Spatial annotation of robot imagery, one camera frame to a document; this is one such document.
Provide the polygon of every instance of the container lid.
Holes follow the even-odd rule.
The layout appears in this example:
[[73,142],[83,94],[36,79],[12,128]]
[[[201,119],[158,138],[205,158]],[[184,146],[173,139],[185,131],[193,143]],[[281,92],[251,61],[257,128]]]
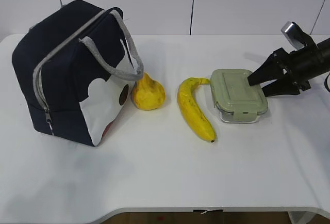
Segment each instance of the container lid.
[[267,99],[260,85],[250,86],[246,69],[217,69],[210,85],[215,107],[233,114],[236,121],[249,121],[268,109]]

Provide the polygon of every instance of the green lid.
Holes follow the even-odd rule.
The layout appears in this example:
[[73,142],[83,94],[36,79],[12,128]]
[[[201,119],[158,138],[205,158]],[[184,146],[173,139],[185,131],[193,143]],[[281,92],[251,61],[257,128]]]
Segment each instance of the green lid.
[[267,99],[260,85],[250,86],[245,69],[217,69],[210,85],[215,107],[234,115],[234,121],[250,122],[268,109]]

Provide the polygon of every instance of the yellow pear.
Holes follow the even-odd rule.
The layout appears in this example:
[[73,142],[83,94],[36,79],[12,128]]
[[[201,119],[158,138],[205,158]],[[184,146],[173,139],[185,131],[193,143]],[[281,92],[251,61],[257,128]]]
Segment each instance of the yellow pear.
[[147,73],[137,81],[132,94],[132,101],[141,110],[152,110],[161,107],[166,99],[164,87],[149,77]]

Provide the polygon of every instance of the insulated bag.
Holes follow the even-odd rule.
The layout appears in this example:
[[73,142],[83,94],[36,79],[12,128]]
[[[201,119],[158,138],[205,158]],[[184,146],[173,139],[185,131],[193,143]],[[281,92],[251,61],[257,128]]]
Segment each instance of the insulated bag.
[[117,7],[103,10],[77,0],[20,41],[12,64],[37,131],[99,144],[143,77],[122,18]]

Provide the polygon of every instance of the floor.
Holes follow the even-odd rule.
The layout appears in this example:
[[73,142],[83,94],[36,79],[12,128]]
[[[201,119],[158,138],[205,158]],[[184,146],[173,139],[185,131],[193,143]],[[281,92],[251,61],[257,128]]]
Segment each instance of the floor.
[[[287,212],[123,213],[103,224],[291,224]],[[310,224],[330,224],[315,222]]]

